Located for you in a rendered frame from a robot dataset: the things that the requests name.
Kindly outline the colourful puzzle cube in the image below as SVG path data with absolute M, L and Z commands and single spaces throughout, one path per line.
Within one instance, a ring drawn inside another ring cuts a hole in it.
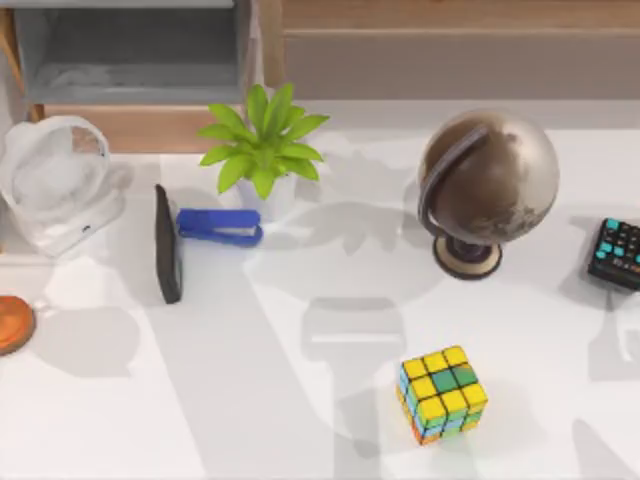
M 459 345 L 402 361 L 395 391 L 420 445 L 476 428 L 488 404 L 486 391 Z

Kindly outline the white desk fan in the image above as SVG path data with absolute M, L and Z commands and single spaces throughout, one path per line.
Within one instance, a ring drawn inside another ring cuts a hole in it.
M 125 206 L 111 177 L 106 136 L 70 115 L 23 121 L 8 130 L 0 196 L 27 245 L 48 258 L 106 227 Z

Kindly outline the black flat phone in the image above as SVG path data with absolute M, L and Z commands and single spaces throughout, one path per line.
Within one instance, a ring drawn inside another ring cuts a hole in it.
M 162 297 L 166 304 L 179 302 L 182 298 L 182 262 L 178 253 L 175 218 L 172 214 L 165 188 L 154 186 L 155 213 L 155 268 Z

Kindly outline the blue stapler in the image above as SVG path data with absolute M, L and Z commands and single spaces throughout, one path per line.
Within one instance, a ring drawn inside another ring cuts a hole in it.
M 251 209 L 183 208 L 176 219 L 183 238 L 254 247 L 263 238 L 261 216 Z

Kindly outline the green plant in white pot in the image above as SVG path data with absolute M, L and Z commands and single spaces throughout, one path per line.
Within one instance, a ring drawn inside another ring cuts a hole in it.
M 217 194 L 235 191 L 244 208 L 273 222 L 293 206 L 299 178 L 320 179 L 317 165 L 324 156 L 306 139 L 330 116 L 295 104 L 291 83 L 272 93 L 260 84 L 252 85 L 242 114 L 222 103 L 210 104 L 208 111 L 213 122 L 198 134 L 217 144 L 206 151 L 199 165 L 219 167 Z

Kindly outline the brown globe on stand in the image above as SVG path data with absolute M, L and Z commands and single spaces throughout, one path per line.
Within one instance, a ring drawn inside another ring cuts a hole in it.
M 544 220 L 559 184 L 558 156 L 541 126 L 511 112 L 465 111 L 427 143 L 417 218 L 443 271 L 480 280 L 500 267 L 504 244 Z

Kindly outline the round orange wooden coaster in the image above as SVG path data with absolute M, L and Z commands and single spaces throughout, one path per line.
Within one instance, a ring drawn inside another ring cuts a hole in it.
M 25 300 L 18 296 L 0 295 L 0 356 L 25 346 L 35 326 L 34 311 Z

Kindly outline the wooden shelf frame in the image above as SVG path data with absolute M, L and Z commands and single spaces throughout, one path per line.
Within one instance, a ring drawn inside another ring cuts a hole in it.
M 249 60 L 244 97 L 242 102 L 227 104 L 241 110 L 248 86 L 254 77 L 255 41 L 250 25 Z M 26 116 L 40 121 L 53 116 L 75 115 L 83 117 L 98 127 L 107 137 L 110 148 L 116 153 L 199 153 L 209 147 L 209 140 L 199 136 L 200 128 L 213 122 L 206 105 L 49 105 L 30 101 L 22 64 L 19 58 L 14 14 L 7 7 L 0 7 L 0 49 L 6 55 L 9 67 L 25 103 Z

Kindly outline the black calculator with teal keys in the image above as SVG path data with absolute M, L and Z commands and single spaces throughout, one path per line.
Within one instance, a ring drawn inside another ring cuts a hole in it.
M 640 225 L 606 217 L 595 236 L 587 272 L 631 291 L 640 291 Z

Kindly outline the wooden cupboard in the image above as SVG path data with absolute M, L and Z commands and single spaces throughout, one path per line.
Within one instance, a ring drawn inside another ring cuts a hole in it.
M 640 0 L 255 0 L 307 100 L 640 99 Z

